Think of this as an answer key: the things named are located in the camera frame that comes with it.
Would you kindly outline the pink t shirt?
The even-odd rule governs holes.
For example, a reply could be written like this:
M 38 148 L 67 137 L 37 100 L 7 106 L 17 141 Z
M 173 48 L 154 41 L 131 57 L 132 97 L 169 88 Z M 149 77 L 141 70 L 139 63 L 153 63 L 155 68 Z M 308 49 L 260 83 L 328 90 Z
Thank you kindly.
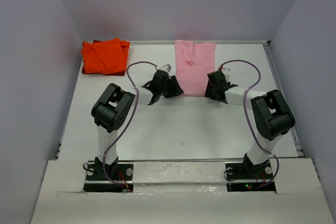
M 215 71 L 216 44 L 177 40 L 174 47 L 176 78 L 184 95 L 204 96 L 208 83 L 207 74 Z

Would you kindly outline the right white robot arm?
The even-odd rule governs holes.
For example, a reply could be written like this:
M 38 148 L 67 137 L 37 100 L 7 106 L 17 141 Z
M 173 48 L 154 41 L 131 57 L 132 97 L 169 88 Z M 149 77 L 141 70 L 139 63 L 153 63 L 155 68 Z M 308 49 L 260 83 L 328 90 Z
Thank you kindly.
M 226 80 L 220 70 L 209 73 L 205 97 L 243 107 L 254 144 L 241 163 L 226 166 L 228 181 L 256 179 L 272 175 L 269 158 L 277 142 L 294 126 L 295 118 L 279 90 L 253 91 Z

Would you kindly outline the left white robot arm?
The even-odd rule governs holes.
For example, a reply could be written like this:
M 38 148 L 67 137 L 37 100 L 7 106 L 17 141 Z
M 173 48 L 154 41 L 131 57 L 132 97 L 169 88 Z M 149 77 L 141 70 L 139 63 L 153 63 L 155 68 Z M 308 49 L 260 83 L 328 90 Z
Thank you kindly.
M 109 84 L 94 104 L 91 116 L 98 130 L 98 152 L 92 169 L 104 179 L 112 179 L 118 169 L 117 140 L 122 133 L 118 130 L 129 127 L 140 105 L 153 105 L 161 97 L 166 99 L 182 95 L 176 76 L 165 70 L 157 70 L 152 78 L 134 91 L 127 92 L 115 83 Z

